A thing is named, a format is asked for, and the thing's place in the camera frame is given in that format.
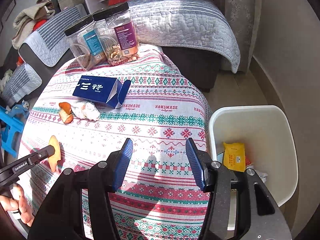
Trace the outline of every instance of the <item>curtain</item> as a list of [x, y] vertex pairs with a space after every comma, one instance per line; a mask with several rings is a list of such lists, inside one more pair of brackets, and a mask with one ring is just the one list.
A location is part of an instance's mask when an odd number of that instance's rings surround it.
[[[262, 0], [213, 0], [224, 14], [236, 37], [241, 60], [238, 71], [247, 72], [257, 38]], [[222, 62], [223, 70], [230, 70], [227, 60]]]

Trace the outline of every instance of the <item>blue gripper pad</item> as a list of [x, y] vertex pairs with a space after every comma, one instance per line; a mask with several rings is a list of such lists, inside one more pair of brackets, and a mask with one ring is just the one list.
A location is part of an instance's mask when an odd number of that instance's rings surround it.
[[133, 152], [133, 143], [132, 140], [127, 138], [120, 150], [121, 157], [116, 164], [116, 168], [114, 170], [114, 180], [112, 183], [112, 188], [114, 191], [117, 191], [119, 187], [121, 187], [125, 173], [127, 172], [127, 168], [129, 165], [129, 162], [131, 160]]
[[197, 186], [204, 191], [204, 170], [201, 167], [200, 160], [197, 157], [198, 149], [192, 138], [186, 141], [186, 154], [190, 163], [190, 167], [195, 178]]

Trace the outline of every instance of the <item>yellow packet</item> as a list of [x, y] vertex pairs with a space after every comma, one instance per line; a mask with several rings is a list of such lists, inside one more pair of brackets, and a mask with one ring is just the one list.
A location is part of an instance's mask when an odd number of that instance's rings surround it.
[[223, 156], [223, 165], [229, 170], [245, 171], [245, 153], [244, 143], [223, 143], [225, 152]]

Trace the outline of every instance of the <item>red and green patterned tablecloth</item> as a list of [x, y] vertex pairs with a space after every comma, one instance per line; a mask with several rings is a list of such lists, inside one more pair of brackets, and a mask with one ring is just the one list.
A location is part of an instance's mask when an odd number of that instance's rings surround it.
[[[52, 173], [47, 161], [20, 176], [27, 199], [36, 214], [61, 171], [89, 169], [119, 150], [127, 137], [134, 147], [122, 187], [110, 194], [121, 239], [197, 239], [208, 204], [208, 195], [196, 186], [185, 153], [192, 137], [206, 151], [207, 123], [211, 110], [202, 93], [153, 46], [141, 46], [141, 58], [110, 67], [100, 65], [84, 72], [69, 61], [52, 77], [25, 125], [19, 157], [48, 145], [55, 135], [62, 160]], [[72, 96], [81, 75], [130, 79], [123, 107], [99, 107], [97, 122], [74, 118], [64, 125], [58, 104]], [[83, 218], [92, 238], [87, 191], [83, 191]]]

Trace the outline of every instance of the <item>wall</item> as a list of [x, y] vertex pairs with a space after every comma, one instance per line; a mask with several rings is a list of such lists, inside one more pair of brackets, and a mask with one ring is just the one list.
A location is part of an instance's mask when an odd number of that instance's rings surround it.
[[320, 202], [320, 21], [307, 0], [264, 0], [254, 57], [278, 92], [296, 145], [295, 237]]
[[12, 46], [11, 39], [17, 33], [17, 30], [12, 27], [14, 19], [23, 9], [35, 5], [36, 1], [37, 0], [16, 0], [16, 5], [12, 10], [11, 14], [9, 15], [7, 21], [2, 22], [3, 30], [0, 34], [0, 66], [3, 65], [4, 59]]

